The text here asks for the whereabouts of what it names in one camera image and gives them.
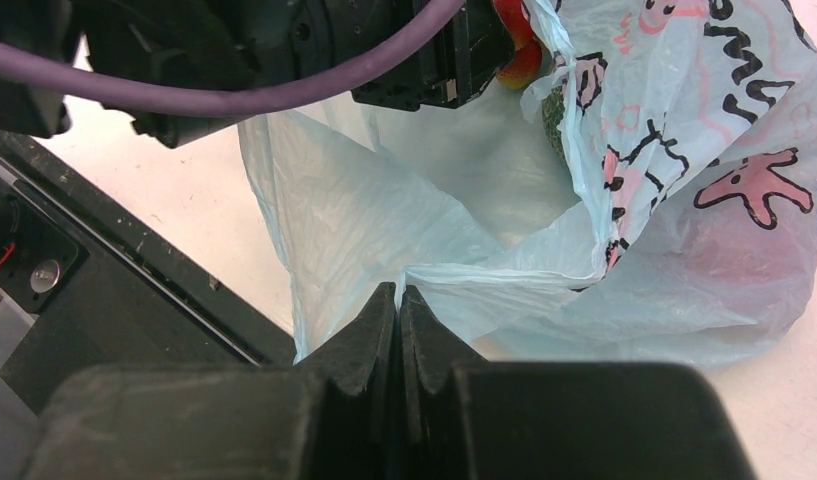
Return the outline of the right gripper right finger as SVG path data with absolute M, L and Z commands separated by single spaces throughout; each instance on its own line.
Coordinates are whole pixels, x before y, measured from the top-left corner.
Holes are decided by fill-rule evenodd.
M 490 361 L 408 287 L 399 313 L 412 479 L 751 479 L 713 387 L 653 362 Z

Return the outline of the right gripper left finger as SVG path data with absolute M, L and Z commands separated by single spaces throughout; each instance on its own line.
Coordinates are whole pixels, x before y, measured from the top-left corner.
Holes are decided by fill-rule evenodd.
M 291 367 L 111 365 L 55 392 L 24 479 L 386 479 L 396 287 Z

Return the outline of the green fake avocado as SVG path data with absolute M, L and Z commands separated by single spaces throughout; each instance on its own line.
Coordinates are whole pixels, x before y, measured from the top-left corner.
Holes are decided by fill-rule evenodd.
M 563 140 L 559 130 L 565 113 L 564 93 L 561 87 L 553 89 L 542 101 L 541 113 L 544 132 L 549 145 L 559 159 L 565 161 Z

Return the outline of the light blue plastic bag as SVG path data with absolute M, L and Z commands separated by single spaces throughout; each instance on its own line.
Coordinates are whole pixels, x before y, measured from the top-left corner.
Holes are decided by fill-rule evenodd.
M 786 1 L 523 1 L 524 91 L 238 128 L 306 357 L 383 282 L 496 359 L 736 362 L 817 266 L 817 49 Z M 564 93 L 566 160 L 542 101 Z

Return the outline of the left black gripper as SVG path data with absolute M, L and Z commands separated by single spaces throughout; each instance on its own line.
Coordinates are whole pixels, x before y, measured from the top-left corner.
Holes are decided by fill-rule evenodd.
M 346 92 L 457 108 L 514 51 L 489 1 L 0 1 L 0 130 L 66 132 L 69 95 L 169 148 Z

